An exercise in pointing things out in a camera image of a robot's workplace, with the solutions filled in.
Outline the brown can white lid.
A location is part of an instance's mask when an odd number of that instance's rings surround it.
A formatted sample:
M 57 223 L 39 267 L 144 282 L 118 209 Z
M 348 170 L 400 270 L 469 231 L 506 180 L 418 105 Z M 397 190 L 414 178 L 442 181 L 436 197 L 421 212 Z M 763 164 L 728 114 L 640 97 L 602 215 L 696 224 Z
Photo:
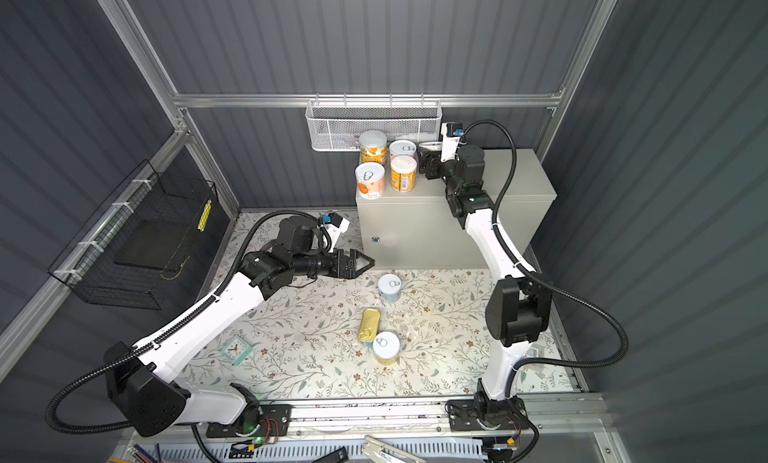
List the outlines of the brown can white lid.
M 414 189 L 418 175 L 417 161 L 407 155 L 394 157 L 390 162 L 390 182 L 397 192 L 410 192 Z

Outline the green orange peach can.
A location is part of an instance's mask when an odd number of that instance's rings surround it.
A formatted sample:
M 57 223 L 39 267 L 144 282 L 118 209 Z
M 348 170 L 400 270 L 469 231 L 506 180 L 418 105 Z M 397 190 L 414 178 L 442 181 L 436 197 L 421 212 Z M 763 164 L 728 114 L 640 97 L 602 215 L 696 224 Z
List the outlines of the green orange peach can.
M 362 163 L 387 163 L 388 142 L 384 132 L 375 129 L 364 131 L 359 135 L 358 143 Z

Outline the yellow oval sardine tin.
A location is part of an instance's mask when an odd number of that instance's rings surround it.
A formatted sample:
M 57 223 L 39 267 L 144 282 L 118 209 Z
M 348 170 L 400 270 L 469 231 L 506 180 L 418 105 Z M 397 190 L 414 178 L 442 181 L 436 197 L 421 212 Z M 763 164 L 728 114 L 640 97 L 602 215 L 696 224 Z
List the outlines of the yellow oval sardine tin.
M 358 329 L 358 339 L 366 346 L 371 347 L 378 334 L 381 313 L 375 308 L 364 310 Z

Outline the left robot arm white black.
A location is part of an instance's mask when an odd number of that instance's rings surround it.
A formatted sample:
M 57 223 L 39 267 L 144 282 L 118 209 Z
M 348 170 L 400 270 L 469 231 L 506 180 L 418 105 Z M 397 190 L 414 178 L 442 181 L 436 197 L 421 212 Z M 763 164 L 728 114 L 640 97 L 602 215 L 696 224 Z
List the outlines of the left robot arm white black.
M 295 277 L 352 280 L 375 265 L 373 258 L 336 242 L 348 227 L 337 213 L 315 218 L 280 211 L 278 235 L 261 249 L 241 246 L 225 279 L 165 327 L 135 343 L 144 352 L 106 374 L 107 393 L 130 427 L 144 437 L 173 425 L 215 423 L 240 436 L 260 430 L 258 399 L 244 386 L 194 386 L 182 370 L 208 343 L 256 309 Z

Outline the beige metal cabinet box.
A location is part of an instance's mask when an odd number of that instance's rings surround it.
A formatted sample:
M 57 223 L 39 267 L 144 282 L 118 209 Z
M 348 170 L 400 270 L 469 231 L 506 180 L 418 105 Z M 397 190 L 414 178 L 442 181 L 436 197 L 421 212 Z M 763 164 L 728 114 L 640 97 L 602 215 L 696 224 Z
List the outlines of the beige metal cabinet box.
M 472 221 L 480 219 L 481 233 L 490 243 L 497 243 L 489 210 L 469 215 L 462 224 L 449 208 L 446 185 L 440 179 L 419 176 L 414 189 L 402 193 L 391 188 L 386 174 L 384 186 L 376 199 L 356 195 L 363 253 L 375 260 L 377 269 L 488 267 L 470 233 L 476 226 Z M 507 245 L 525 251 L 556 198 L 535 152 L 519 149 L 516 171 L 497 217 Z

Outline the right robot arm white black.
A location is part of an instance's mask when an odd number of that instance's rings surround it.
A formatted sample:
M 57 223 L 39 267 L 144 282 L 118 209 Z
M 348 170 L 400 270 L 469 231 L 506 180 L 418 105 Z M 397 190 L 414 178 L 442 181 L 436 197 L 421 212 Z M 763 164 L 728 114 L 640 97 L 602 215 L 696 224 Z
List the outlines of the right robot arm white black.
M 441 143 L 419 147 L 419 172 L 445 184 L 451 214 L 472 238 L 496 284 L 485 308 L 486 327 L 493 339 L 490 359 L 478 380 L 471 403 L 450 400 L 445 410 L 454 431 L 525 428 L 524 403 L 514 393 L 514 366 L 522 361 L 548 328 L 552 294 L 526 277 L 532 272 L 522 253 L 495 215 L 495 201 L 483 189 L 484 151 L 474 145 L 457 149 L 442 160 Z

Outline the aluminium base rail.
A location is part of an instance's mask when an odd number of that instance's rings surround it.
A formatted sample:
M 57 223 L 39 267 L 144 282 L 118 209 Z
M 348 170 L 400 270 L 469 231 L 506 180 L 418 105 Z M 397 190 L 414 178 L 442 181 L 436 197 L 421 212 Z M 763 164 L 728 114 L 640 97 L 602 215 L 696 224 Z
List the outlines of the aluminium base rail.
M 595 433 L 613 426 L 603 397 L 595 393 L 542 393 L 521 396 L 531 421 L 479 423 L 469 411 L 473 400 L 459 396 L 265 401 L 276 417 L 283 442 L 332 439 L 491 437 L 540 433 Z

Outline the pink pull-tab can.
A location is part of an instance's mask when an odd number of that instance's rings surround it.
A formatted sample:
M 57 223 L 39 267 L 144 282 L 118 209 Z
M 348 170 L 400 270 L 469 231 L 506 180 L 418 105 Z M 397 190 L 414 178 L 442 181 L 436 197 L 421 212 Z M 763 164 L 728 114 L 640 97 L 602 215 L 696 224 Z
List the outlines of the pink pull-tab can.
M 441 141 L 422 142 L 418 144 L 418 149 L 422 153 L 438 152 L 442 151 L 443 143 Z

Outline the small teal clock card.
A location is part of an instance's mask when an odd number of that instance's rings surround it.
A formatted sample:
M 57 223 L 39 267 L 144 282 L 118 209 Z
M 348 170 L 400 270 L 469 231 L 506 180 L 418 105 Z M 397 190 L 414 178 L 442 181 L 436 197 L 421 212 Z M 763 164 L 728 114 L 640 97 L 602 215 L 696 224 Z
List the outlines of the small teal clock card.
M 241 365 L 253 352 L 253 346 L 235 335 L 221 348 L 221 355 L 234 366 Z

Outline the orange white pull-tab can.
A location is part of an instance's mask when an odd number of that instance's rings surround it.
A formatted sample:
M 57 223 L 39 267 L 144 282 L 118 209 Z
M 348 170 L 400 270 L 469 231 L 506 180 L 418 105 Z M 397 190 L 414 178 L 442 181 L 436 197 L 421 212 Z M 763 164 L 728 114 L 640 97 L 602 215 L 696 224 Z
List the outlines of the orange white pull-tab can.
M 376 162 L 364 162 L 355 168 L 357 192 L 361 198 L 380 198 L 385 190 L 385 168 Z

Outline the yellow pull-tab can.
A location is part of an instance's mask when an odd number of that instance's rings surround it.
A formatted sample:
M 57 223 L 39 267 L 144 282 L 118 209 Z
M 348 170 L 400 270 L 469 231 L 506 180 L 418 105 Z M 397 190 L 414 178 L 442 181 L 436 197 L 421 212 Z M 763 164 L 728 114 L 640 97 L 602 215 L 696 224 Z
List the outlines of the yellow pull-tab can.
M 380 332 L 372 343 L 373 354 L 377 362 L 391 365 L 397 362 L 401 343 L 398 335 L 391 331 Z

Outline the yellow tag on basket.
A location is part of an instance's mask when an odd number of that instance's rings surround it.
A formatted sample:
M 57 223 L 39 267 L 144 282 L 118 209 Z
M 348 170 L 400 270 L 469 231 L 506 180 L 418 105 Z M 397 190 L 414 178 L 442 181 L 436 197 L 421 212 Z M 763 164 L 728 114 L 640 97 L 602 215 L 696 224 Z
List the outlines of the yellow tag on basket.
M 212 209 L 212 200 L 208 199 L 206 201 L 206 203 L 204 204 L 203 209 L 202 209 L 201 214 L 200 214 L 200 217 L 198 219 L 197 230 L 199 232 L 204 232 L 205 231 L 205 228 L 206 228 L 206 225 L 207 225 L 207 221 L 208 221 L 208 218 L 210 216 L 211 209 Z

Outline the light blue pull-tab can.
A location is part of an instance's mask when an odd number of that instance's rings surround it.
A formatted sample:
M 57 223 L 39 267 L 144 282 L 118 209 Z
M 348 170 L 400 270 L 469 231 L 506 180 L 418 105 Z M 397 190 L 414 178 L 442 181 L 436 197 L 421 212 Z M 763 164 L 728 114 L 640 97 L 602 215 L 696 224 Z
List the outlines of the light blue pull-tab can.
M 396 274 L 388 273 L 382 275 L 378 280 L 378 290 L 380 298 L 385 303 L 396 302 L 401 295 L 403 282 Z

